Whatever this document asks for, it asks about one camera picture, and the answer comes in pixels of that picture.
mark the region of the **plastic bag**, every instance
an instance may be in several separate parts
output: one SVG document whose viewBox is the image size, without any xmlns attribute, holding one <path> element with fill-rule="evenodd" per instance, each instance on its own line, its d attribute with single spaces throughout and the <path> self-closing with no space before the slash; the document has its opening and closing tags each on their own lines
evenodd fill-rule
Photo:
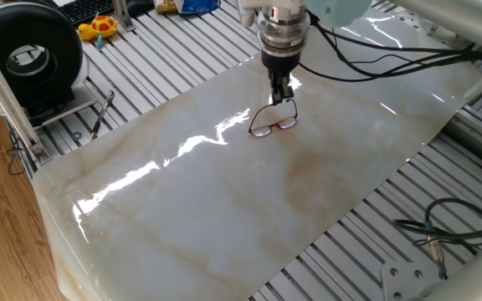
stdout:
<svg viewBox="0 0 482 301">
<path fill-rule="evenodd" d="M 209 13 L 220 7 L 220 0 L 174 0 L 180 14 Z"/>
<path fill-rule="evenodd" d="M 177 12 L 174 0 L 154 0 L 156 11 L 158 13 L 175 13 Z"/>
</svg>

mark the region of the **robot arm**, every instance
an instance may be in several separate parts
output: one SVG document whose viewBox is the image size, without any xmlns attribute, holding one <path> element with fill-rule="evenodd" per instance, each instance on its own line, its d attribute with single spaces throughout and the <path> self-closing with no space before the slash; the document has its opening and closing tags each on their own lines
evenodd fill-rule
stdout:
<svg viewBox="0 0 482 301">
<path fill-rule="evenodd" d="M 300 62 L 310 27 L 306 9 L 326 25 L 341 27 L 359 18 L 370 3 L 371 0 L 238 0 L 241 24 L 246 27 L 254 23 L 254 8 L 262 8 L 257 20 L 258 36 L 275 104 L 293 97 L 290 73 Z"/>
</svg>

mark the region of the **yellow toy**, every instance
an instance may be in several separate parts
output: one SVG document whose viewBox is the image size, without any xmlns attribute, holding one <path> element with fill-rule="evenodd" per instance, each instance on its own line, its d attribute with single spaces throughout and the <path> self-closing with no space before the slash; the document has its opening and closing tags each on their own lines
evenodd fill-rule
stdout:
<svg viewBox="0 0 482 301">
<path fill-rule="evenodd" d="M 92 20 L 92 24 L 81 24 L 78 28 L 77 34 L 83 40 L 90 40 L 93 37 L 98 37 L 96 48 L 100 49 L 101 39 L 112 36 L 116 33 L 116 25 L 118 21 L 113 20 L 107 16 L 100 16 L 96 14 L 96 18 Z"/>
</svg>

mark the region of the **eyeglass frame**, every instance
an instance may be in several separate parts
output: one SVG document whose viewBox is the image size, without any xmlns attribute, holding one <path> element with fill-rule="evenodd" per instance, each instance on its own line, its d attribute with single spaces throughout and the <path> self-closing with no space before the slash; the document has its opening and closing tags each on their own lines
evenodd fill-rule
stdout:
<svg viewBox="0 0 482 301">
<path fill-rule="evenodd" d="M 293 99 L 287 99 L 285 102 L 293 102 L 293 106 L 295 107 L 295 115 L 291 116 L 291 117 L 286 117 L 286 118 L 283 118 L 282 120 L 278 120 L 277 122 L 273 123 L 272 125 L 262 125 L 262 126 L 259 126 L 255 129 L 252 128 L 252 125 L 254 124 L 254 122 L 256 121 L 256 117 L 258 117 L 258 114 L 263 111 L 264 109 L 267 109 L 269 107 L 272 107 L 272 106 L 276 106 L 277 104 L 270 104 L 270 105 L 266 105 L 265 107 L 261 108 L 258 110 L 258 112 L 256 112 L 256 115 L 254 116 L 254 118 L 252 119 L 252 122 L 250 123 L 250 126 L 249 126 L 249 133 L 256 137 L 256 138 L 262 138 L 262 137 L 266 137 L 268 135 L 270 135 L 272 132 L 273 132 L 273 127 L 278 127 L 279 129 L 281 130 L 288 130 L 288 129 L 291 129 L 292 127 L 296 126 L 297 125 L 297 118 L 299 117 L 299 111 L 297 110 L 297 104 L 295 103 L 295 101 Z M 282 128 L 280 126 L 280 122 L 281 121 L 284 121 L 284 120 L 287 120 L 289 118 L 293 118 L 295 119 L 295 123 L 292 125 L 292 126 L 289 126 L 287 128 Z M 261 128 L 264 128 L 264 127 L 269 127 L 269 133 L 268 134 L 265 134 L 265 135 L 255 135 L 254 134 L 254 131 L 257 130 L 257 129 L 261 129 Z"/>
</svg>

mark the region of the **round black device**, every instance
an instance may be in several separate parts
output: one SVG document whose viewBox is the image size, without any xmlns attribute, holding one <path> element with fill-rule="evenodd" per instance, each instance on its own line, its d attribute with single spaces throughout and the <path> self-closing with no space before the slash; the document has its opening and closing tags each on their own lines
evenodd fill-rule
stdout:
<svg viewBox="0 0 482 301">
<path fill-rule="evenodd" d="M 18 102 L 40 114 L 74 98 L 83 49 L 55 8 L 38 3 L 0 6 L 0 69 Z"/>
</svg>

